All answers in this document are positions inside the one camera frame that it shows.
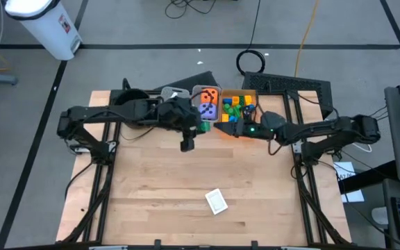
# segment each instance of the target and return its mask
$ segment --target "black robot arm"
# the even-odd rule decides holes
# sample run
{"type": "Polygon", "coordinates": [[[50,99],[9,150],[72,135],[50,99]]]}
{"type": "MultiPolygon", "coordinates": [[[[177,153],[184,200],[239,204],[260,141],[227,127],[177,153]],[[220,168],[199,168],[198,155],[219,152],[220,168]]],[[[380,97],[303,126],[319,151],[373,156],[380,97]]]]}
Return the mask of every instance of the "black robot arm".
{"type": "Polygon", "coordinates": [[[191,105],[191,99],[174,97],[167,101],[159,98],[132,99],[121,105],[104,107],[75,106],[61,113],[57,134],[64,140],[76,140],[89,150],[95,163],[108,164],[114,150],[107,142],[95,139],[83,124],[123,122],[128,126],[158,127],[182,132],[181,151],[194,149],[200,113],[191,105]]]}
{"type": "Polygon", "coordinates": [[[317,159],[328,151],[338,151],[354,142],[373,144],[381,138],[376,119],[364,115],[293,124],[287,123],[274,112],[265,112],[260,120],[261,124],[243,119],[237,122],[217,122],[214,127],[235,137],[276,140],[282,146],[299,143],[306,138],[328,135],[328,138],[320,142],[301,143],[302,161],[312,165],[317,164],[317,159]]]}

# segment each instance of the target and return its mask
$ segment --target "wooden table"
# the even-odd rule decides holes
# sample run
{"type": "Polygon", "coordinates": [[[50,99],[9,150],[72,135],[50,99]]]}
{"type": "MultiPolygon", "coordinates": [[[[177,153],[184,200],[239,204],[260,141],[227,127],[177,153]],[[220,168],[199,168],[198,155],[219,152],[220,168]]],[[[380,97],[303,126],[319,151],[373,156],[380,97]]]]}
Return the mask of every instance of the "wooden table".
{"type": "MultiPolygon", "coordinates": [[[[107,105],[109,94],[94,91],[90,106],[107,105]]],[[[317,101],[315,92],[300,94],[317,101]]],[[[303,99],[300,104],[305,123],[322,120],[318,105],[303,99]]],[[[279,96],[260,96],[260,105],[285,116],[279,96]]],[[[101,139],[103,124],[85,127],[101,139]]],[[[126,138],[141,133],[122,126],[126,138]]],[[[252,240],[260,246],[307,245],[297,182],[290,176],[291,147],[270,156],[266,141],[237,139],[215,128],[194,140],[195,150],[182,153],[181,134],[173,131],[154,129],[134,142],[120,137],[103,244],[153,245],[161,239],[163,245],[248,246],[252,240]],[[205,199],[215,188],[228,204],[218,215],[205,199]]],[[[272,150],[277,146],[272,142],[272,150]]],[[[333,164],[330,156],[321,160],[333,164]]],[[[87,154],[77,156],[73,175],[89,161],[87,154]]],[[[351,240],[334,170],[325,165],[314,170],[322,211],[341,236],[351,240]]],[[[94,172],[95,167],[70,187],[57,240],[69,235],[88,209],[94,172]]],[[[319,242],[315,216],[309,211],[314,241],[319,242]]],[[[97,220],[95,215],[91,239],[97,220]]]]}

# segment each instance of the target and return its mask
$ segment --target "gray floor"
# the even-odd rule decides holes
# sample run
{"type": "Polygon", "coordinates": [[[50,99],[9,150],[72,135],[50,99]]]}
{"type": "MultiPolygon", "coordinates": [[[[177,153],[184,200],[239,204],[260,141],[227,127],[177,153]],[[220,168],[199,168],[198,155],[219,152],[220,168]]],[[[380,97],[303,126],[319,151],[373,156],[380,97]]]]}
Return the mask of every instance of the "gray floor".
{"type": "MultiPolygon", "coordinates": [[[[82,0],[62,0],[75,19],[82,0]]],[[[208,15],[188,10],[178,20],[164,15],[167,1],[89,0],[80,34],[86,44],[239,44],[251,37],[256,1],[218,0],[208,15]]],[[[388,0],[400,28],[400,0],[388,0]]],[[[207,9],[211,2],[193,4],[207,9]]],[[[262,0],[256,44],[299,44],[313,1],[262,0]]],[[[6,19],[3,44],[37,44],[16,21],[6,19]]],[[[399,44],[379,0],[321,0],[307,44],[399,44]]],[[[212,71],[224,88],[238,88],[243,77],[235,68],[239,49],[80,50],[67,64],[7,247],[49,244],[55,240],[74,157],[56,136],[59,113],[86,105],[93,90],[119,88],[127,77],[143,89],[212,71]]],[[[297,50],[260,49],[265,72],[292,76],[297,50]]],[[[59,61],[45,50],[1,49],[19,77],[16,87],[0,85],[0,230],[24,167],[59,61]]],[[[255,71],[259,62],[242,59],[255,71]]],[[[343,115],[371,114],[385,105],[383,89],[400,85],[398,50],[305,50],[299,76],[330,81],[333,103],[343,115]]],[[[393,159],[390,129],[380,122],[383,139],[373,153],[348,146],[346,151],[377,166],[393,159]]],[[[356,169],[365,167],[354,162],[356,169]]],[[[364,190],[356,207],[369,214],[383,205],[380,186],[364,190]]],[[[353,241],[383,247],[383,236],[346,207],[353,241]]]]}

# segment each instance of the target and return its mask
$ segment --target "yellow block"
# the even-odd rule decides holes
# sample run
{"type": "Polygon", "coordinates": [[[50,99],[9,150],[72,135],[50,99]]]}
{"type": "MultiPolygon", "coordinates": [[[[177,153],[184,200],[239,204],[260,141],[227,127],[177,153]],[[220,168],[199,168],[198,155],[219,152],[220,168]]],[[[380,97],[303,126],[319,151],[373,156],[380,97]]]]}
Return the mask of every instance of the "yellow block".
{"type": "Polygon", "coordinates": [[[237,106],[239,104],[239,97],[233,97],[233,105],[232,106],[237,106]]]}
{"type": "Polygon", "coordinates": [[[229,122],[229,115],[228,114],[222,114],[222,122],[229,122]]]}
{"type": "Polygon", "coordinates": [[[252,100],[251,96],[244,96],[244,104],[245,104],[246,106],[248,106],[249,104],[251,104],[252,101],[253,101],[253,100],[252,100]]]}

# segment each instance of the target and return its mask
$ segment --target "white container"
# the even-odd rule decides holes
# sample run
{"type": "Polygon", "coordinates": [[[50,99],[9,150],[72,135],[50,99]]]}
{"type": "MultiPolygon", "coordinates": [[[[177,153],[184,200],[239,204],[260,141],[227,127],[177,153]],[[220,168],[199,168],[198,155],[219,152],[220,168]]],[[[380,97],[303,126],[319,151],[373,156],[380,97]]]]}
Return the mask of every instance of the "white container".
{"type": "Polygon", "coordinates": [[[58,60],[70,60],[81,44],[73,22],[59,0],[8,0],[6,12],[58,60]]]}

